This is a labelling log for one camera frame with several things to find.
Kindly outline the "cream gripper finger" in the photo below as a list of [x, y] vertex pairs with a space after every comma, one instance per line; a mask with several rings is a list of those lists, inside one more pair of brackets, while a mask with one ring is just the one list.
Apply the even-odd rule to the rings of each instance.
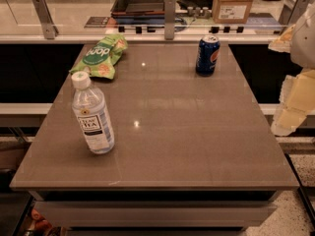
[[315, 109], [315, 71], [303, 70], [296, 77], [286, 76], [280, 94], [280, 105], [273, 117], [271, 130], [276, 136], [288, 136]]
[[277, 39], [273, 40], [268, 48], [276, 52], [289, 53], [291, 48], [292, 33], [295, 26], [287, 28]]

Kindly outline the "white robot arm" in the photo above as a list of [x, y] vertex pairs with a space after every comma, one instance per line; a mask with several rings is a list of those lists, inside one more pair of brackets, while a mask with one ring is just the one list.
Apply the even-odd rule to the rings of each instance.
[[302, 68], [297, 76], [286, 76], [281, 88], [280, 105], [271, 130], [276, 136], [293, 133], [315, 110], [315, 4], [280, 37], [269, 44], [277, 52], [287, 52], [290, 60]]

